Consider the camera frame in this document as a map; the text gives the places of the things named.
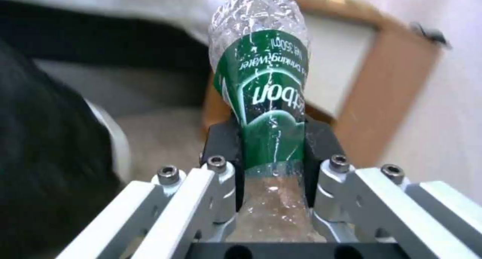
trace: gray carpet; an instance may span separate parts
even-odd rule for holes
[[[116,121],[131,146],[134,180],[150,181],[164,165],[186,172],[198,166],[204,145],[199,108],[165,108]]]

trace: brand logo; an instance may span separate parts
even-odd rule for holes
[[[281,98],[284,102],[286,102],[286,105],[288,105],[289,108],[301,108],[298,90],[293,87],[283,88],[279,84],[274,84],[271,86],[265,85],[262,93],[260,93],[260,89],[261,87],[255,88],[255,94],[253,96],[253,100],[251,101],[252,105],[264,103],[266,99],[269,101],[278,101]]]
[[[239,87],[238,98],[245,125],[275,111],[284,111],[295,122],[304,121],[301,82],[286,70],[268,69],[249,77]]]

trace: screw head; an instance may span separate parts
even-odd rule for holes
[[[167,165],[157,170],[161,185],[172,185],[179,181],[179,170],[174,165]]]
[[[380,171],[396,185],[401,184],[405,178],[405,172],[397,165],[385,164]]]
[[[216,173],[226,171],[226,159],[221,155],[214,155],[208,158],[208,169]]]
[[[334,154],[330,158],[330,169],[338,173],[347,173],[350,170],[350,162],[346,156]]]

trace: crushed plastic bottle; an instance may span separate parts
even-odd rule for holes
[[[292,0],[226,0],[209,28],[214,86],[242,130],[236,241],[313,241],[301,179],[308,31]]]

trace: green bottle label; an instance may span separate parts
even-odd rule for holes
[[[303,159],[308,51],[296,37],[264,30],[235,41],[214,84],[243,130],[246,168]]]

